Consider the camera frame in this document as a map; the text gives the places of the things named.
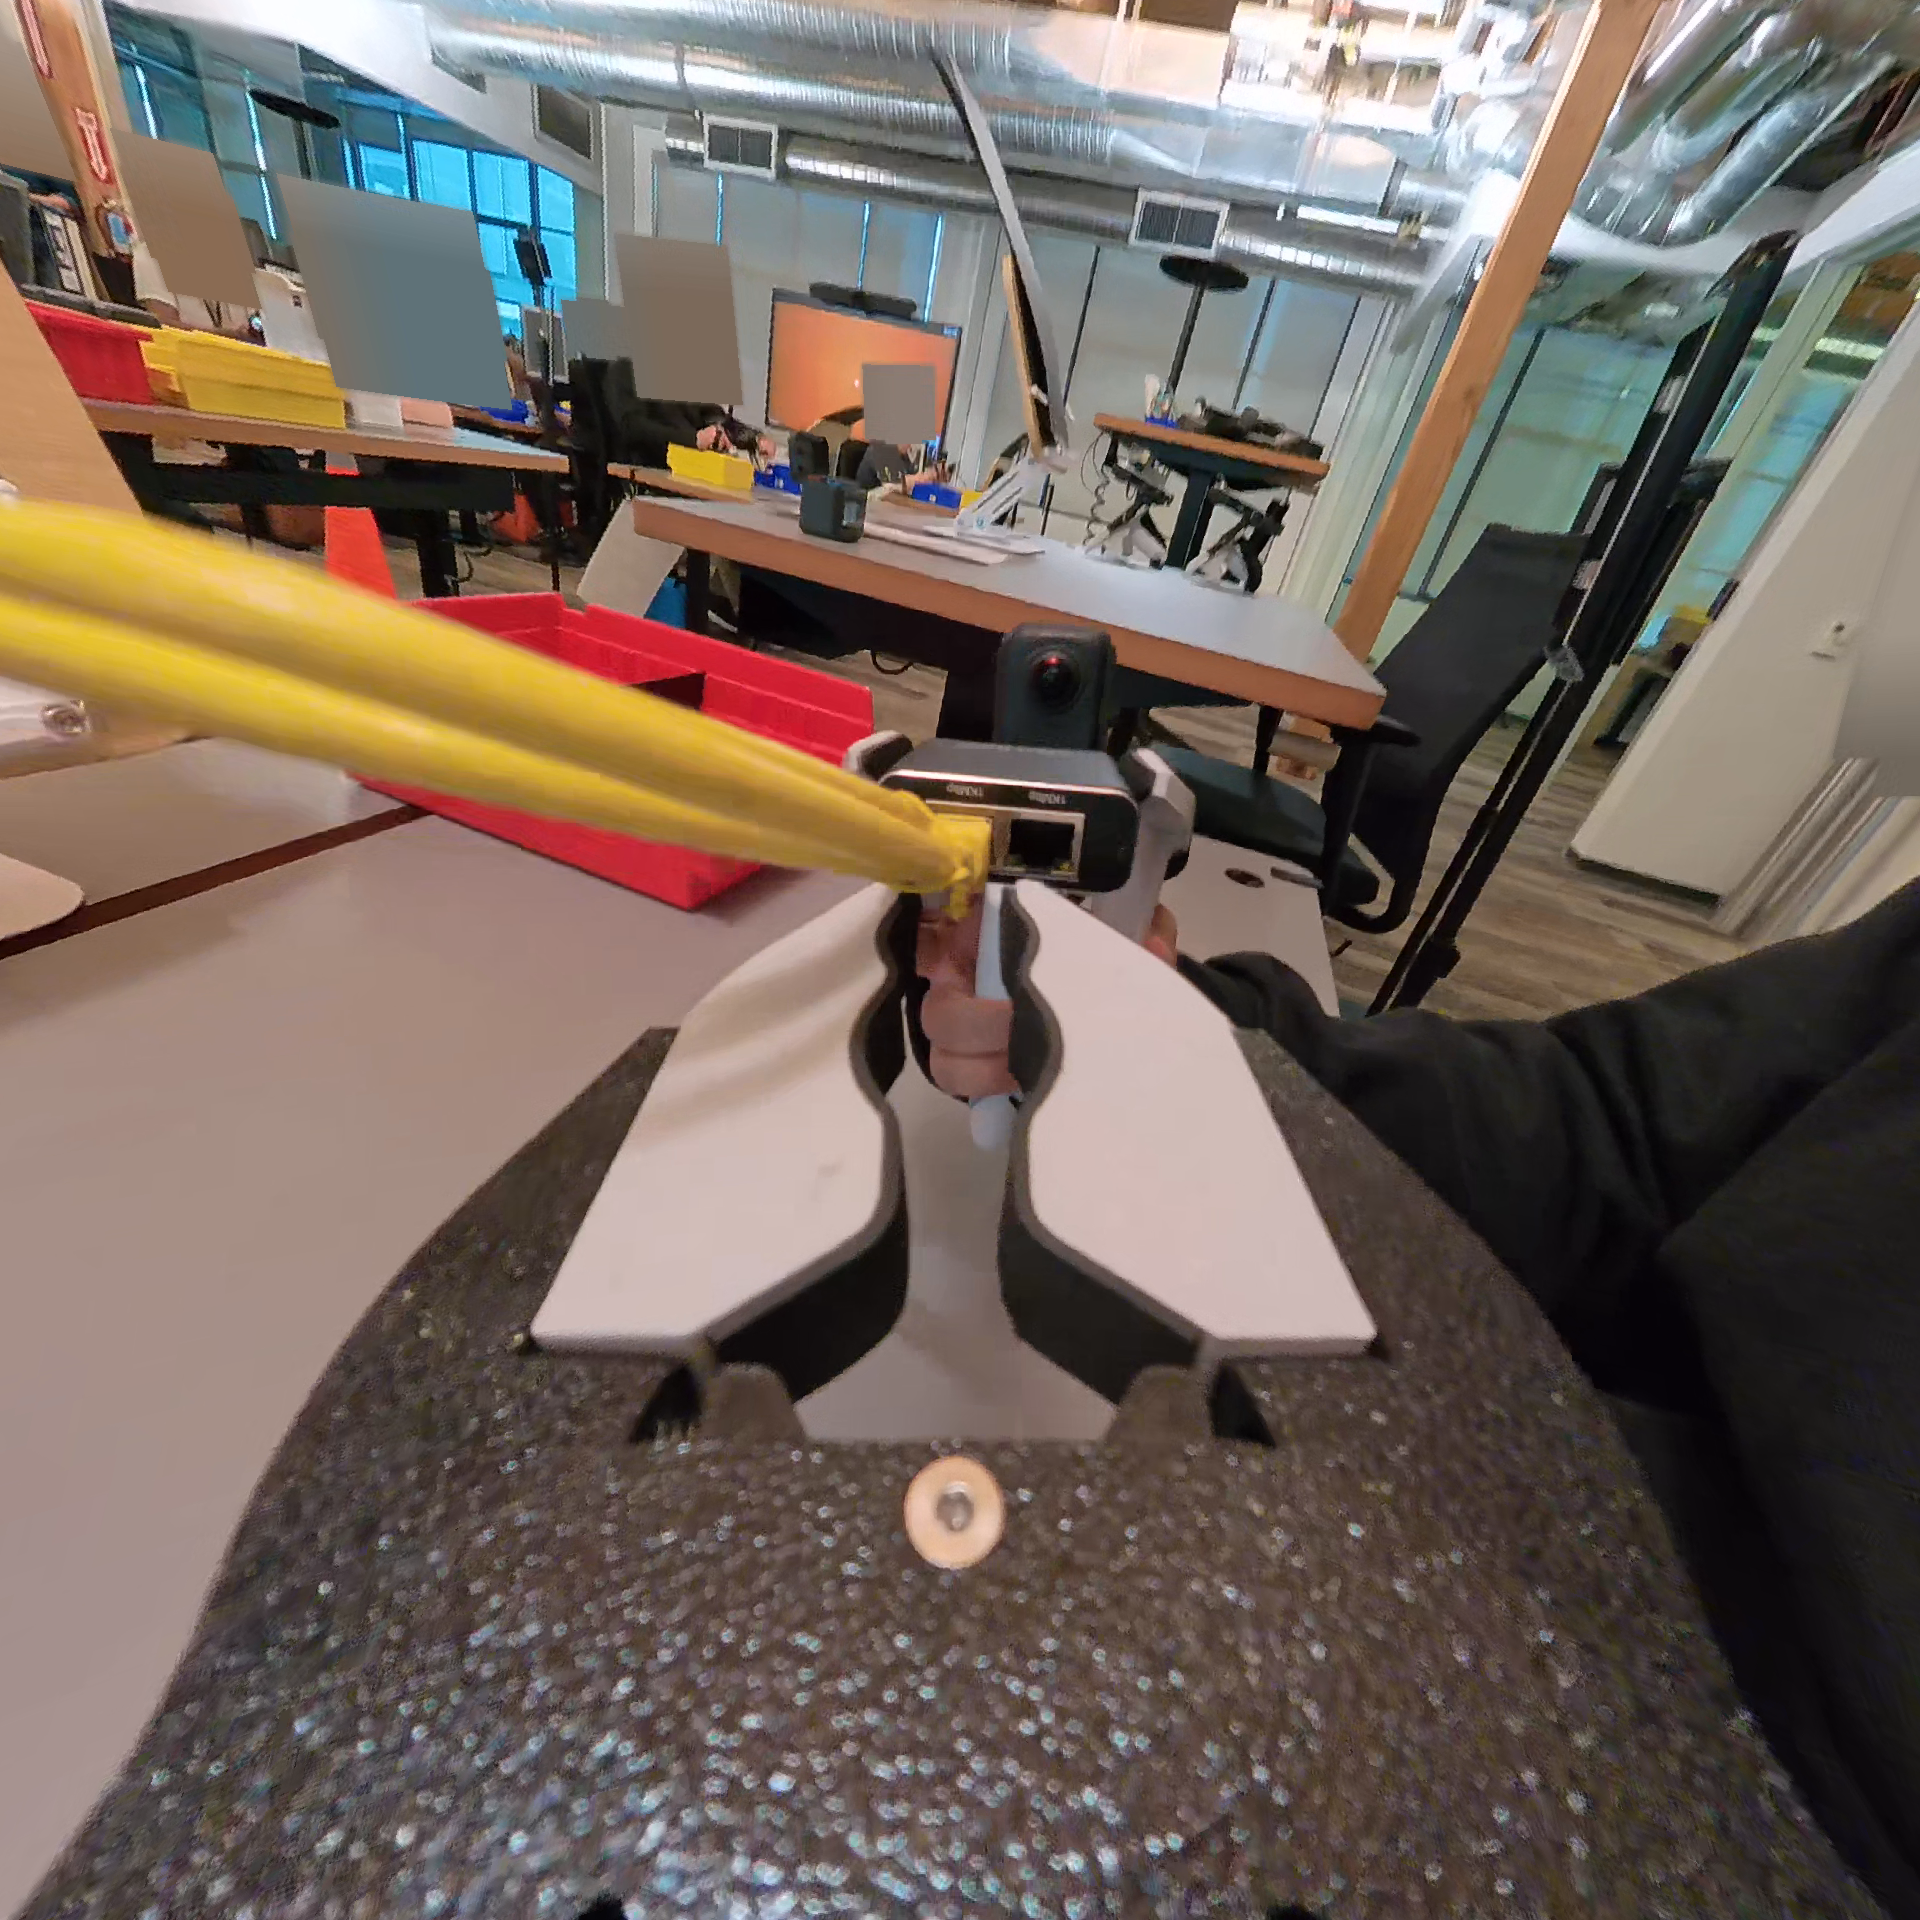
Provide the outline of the white pad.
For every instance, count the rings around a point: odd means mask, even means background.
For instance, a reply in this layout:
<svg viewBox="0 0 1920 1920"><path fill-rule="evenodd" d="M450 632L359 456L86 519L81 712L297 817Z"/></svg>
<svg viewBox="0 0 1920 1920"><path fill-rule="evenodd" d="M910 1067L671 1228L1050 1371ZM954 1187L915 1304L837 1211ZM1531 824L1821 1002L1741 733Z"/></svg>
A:
<svg viewBox="0 0 1920 1920"><path fill-rule="evenodd" d="M58 940L86 905L85 889L69 876L9 855L0 868L5 961Z"/></svg>

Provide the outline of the person's right forearm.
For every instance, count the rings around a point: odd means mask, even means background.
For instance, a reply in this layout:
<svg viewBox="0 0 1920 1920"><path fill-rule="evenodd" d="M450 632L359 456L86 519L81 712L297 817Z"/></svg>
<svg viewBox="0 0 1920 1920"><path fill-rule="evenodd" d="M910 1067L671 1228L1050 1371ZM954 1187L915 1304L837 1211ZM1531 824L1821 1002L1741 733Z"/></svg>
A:
<svg viewBox="0 0 1920 1920"><path fill-rule="evenodd" d="M1494 1252L1625 1401L1916 1414L1918 902L1549 1021L1342 1021L1179 962Z"/></svg>

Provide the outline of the standing desk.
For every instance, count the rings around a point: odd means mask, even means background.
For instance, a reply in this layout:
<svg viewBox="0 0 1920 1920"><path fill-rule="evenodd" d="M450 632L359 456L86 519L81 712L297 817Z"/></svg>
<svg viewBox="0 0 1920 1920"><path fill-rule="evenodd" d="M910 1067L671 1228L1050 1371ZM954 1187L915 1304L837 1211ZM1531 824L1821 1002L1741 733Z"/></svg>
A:
<svg viewBox="0 0 1920 1920"><path fill-rule="evenodd" d="M1333 469L1312 441L1248 437L1240 416L1216 423L1228 432L1099 414L1085 547L1258 595L1288 507L1319 492Z"/></svg>

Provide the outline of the stack of yellow bins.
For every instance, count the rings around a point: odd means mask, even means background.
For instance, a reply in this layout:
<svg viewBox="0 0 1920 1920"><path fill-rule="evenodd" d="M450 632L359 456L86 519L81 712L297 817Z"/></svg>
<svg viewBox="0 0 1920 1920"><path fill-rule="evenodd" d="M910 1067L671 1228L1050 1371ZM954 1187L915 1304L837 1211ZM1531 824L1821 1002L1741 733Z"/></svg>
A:
<svg viewBox="0 0 1920 1920"><path fill-rule="evenodd" d="M203 416L288 427L348 425L348 403L322 358L225 334L156 329L141 340L156 403Z"/></svg>

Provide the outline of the silver air duct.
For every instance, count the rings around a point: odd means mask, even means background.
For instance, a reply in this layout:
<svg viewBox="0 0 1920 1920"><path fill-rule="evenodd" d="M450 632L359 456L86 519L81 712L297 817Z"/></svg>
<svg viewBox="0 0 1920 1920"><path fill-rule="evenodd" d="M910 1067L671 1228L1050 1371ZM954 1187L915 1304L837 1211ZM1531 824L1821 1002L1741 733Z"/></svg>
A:
<svg viewBox="0 0 1920 1920"><path fill-rule="evenodd" d="M424 4L435 63L604 106L960 160L967 87L1011 175L1149 188L1407 254L1458 224L1448 29L1342 51L1309 12L1224 29L1044 4Z"/></svg>

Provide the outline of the black office chair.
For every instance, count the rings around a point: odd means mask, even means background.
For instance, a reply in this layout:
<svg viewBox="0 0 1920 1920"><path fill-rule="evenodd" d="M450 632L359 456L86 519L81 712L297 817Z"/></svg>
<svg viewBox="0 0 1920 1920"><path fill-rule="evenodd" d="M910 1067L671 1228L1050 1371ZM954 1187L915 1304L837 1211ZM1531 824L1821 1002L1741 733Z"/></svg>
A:
<svg viewBox="0 0 1920 1920"><path fill-rule="evenodd" d="M1511 703L1547 664L1582 562L1580 534L1480 532L1453 580L1376 669L1382 711L1337 728L1319 795L1193 749L1161 757L1195 798L1195 833L1297 866L1322 915L1363 932L1407 925L1453 785Z"/></svg>

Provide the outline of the orange wall screen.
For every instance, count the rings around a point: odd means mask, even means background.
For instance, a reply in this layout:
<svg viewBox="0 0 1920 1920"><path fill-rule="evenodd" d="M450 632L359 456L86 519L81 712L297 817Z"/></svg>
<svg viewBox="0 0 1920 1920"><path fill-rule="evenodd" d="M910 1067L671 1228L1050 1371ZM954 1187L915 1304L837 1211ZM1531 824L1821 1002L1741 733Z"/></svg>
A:
<svg viewBox="0 0 1920 1920"><path fill-rule="evenodd" d="M948 432L952 387L964 330L834 304L777 289L771 299L766 357L766 420L777 428L813 430L831 416L864 420L863 376L874 369L928 369L933 418L927 443Z"/></svg>

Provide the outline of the black tripod stand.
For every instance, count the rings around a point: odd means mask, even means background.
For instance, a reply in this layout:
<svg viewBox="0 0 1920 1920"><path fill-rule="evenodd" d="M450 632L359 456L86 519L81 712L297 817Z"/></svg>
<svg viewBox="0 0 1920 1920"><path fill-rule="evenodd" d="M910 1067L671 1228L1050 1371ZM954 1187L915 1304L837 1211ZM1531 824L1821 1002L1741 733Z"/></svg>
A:
<svg viewBox="0 0 1920 1920"><path fill-rule="evenodd" d="M1541 628L1549 688L1475 815L1369 1012L1421 1006L1461 961L1461 935L1527 813L1556 773L1597 693L1614 678L1658 590L1715 500L1724 465L1700 462L1722 398L1762 327L1799 236L1783 230L1736 263L1715 324L1676 352Z"/></svg>

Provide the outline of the person's black hoodie torso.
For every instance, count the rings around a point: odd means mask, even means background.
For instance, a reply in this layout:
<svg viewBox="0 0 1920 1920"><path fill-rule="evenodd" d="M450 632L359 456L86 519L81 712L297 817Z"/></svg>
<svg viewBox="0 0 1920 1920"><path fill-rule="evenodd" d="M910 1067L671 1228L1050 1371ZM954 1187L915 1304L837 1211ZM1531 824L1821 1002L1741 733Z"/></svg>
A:
<svg viewBox="0 0 1920 1920"><path fill-rule="evenodd" d="M1655 1481L1715 1634L1835 1853L1916 1917L1916 1194L1623 1192L1623 1344L1692 1391Z"/></svg>

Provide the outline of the red plastic bin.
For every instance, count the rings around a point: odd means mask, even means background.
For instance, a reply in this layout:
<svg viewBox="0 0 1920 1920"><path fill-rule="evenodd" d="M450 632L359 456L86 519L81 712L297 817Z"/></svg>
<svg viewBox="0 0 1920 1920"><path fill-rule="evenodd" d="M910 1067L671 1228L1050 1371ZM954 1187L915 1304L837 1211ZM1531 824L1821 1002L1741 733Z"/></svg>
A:
<svg viewBox="0 0 1920 1920"><path fill-rule="evenodd" d="M831 767L842 764L854 745L876 733L874 696L864 684L726 639L598 607L571 609L557 592L545 590L422 599L417 607L607 682L661 694ZM370 788L685 913L709 909L758 872L752 862L550 822L424 788L381 780Z"/></svg>

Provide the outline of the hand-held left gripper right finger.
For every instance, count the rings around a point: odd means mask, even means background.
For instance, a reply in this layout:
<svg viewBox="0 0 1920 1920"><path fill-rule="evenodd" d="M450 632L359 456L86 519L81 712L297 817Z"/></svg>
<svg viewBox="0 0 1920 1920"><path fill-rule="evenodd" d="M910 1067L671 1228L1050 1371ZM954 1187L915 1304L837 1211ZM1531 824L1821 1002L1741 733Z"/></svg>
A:
<svg viewBox="0 0 1920 1920"><path fill-rule="evenodd" d="M1149 1371L1364 1355L1376 1321L1226 1014L1044 884L1004 892L998 940L1020 1340L1112 1405Z"/></svg>

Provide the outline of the wooden post red signs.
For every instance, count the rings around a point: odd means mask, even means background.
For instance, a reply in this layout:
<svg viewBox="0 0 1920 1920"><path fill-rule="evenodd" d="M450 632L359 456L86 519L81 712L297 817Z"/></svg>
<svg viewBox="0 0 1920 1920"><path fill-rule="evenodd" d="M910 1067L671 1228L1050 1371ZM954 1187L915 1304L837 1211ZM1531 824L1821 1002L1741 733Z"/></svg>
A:
<svg viewBox="0 0 1920 1920"><path fill-rule="evenodd" d="M12 10L69 165L93 273L111 303L134 308L139 236L90 12L77 2L15 2Z"/></svg>

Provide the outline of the black network adapter box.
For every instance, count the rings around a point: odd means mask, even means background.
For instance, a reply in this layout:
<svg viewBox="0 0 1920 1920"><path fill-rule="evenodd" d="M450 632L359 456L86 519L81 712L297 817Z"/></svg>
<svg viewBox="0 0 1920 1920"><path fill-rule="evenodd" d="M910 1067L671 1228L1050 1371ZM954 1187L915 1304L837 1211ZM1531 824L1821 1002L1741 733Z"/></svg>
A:
<svg viewBox="0 0 1920 1920"><path fill-rule="evenodd" d="M1032 881L1104 897L1135 874L1143 803L1100 751L933 738L876 780L935 813L984 821L996 884Z"/></svg>

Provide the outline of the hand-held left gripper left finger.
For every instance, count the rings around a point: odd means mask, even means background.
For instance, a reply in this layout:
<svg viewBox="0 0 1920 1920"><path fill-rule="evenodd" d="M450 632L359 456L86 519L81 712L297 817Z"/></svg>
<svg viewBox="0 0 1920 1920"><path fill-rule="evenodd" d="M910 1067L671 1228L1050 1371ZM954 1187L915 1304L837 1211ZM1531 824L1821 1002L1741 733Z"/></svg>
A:
<svg viewBox="0 0 1920 1920"><path fill-rule="evenodd" d="M533 1318L541 1351L711 1361L802 1403L908 1289L903 970L915 902L868 886L722 976L668 1043Z"/></svg>

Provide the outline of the black floor lamp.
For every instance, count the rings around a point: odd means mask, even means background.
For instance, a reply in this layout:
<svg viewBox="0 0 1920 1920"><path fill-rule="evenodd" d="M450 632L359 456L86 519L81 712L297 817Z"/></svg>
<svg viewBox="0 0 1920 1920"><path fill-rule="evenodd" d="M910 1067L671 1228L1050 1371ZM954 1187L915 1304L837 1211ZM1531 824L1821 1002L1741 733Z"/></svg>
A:
<svg viewBox="0 0 1920 1920"><path fill-rule="evenodd" d="M1251 276L1231 261L1203 257L1193 252L1165 252L1159 259L1161 275L1186 291L1184 318L1170 355L1159 397L1154 398L1152 420L1175 423L1180 416L1180 391L1184 385L1193 340L1213 294L1240 294L1248 289Z"/></svg>

